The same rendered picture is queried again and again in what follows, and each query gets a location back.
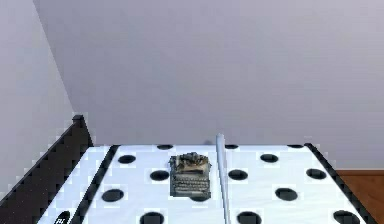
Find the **grey typewriter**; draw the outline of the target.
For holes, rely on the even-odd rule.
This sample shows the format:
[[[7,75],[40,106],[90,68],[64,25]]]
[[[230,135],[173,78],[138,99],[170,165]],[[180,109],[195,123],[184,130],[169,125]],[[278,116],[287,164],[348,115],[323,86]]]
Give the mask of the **grey typewriter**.
[[[170,195],[173,197],[211,197],[211,163],[205,155],[189,152],[172,156],[170,165]]]

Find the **white bed with black dots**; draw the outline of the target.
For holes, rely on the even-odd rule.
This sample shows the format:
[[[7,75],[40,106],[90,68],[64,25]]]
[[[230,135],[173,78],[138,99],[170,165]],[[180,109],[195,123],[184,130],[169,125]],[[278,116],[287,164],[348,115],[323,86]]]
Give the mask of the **white bed with black dots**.
[[[211,163],[211,197],[170,195],[172,156]],[[310,144],[225,142],[231,224],[378,224]],[[94,146],[83,116],[0,200],[0,224],[225,224],[211,145]]]

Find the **pale grey baseball bat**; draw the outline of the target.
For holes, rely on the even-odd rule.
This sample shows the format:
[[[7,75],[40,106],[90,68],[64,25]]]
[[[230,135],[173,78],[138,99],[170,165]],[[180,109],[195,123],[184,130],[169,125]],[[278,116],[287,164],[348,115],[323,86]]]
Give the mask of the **pale grey baseball bat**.
[[[229,204],[228,204],[228,187],[227,187],[227,168],[226,168],[226,153],[225,153],[225,138],[223,134],[216,136],[216,152],[217,163],[219,169],[219,179],[221,186],[221,194],[224,209],[225,224],[231,224]]]

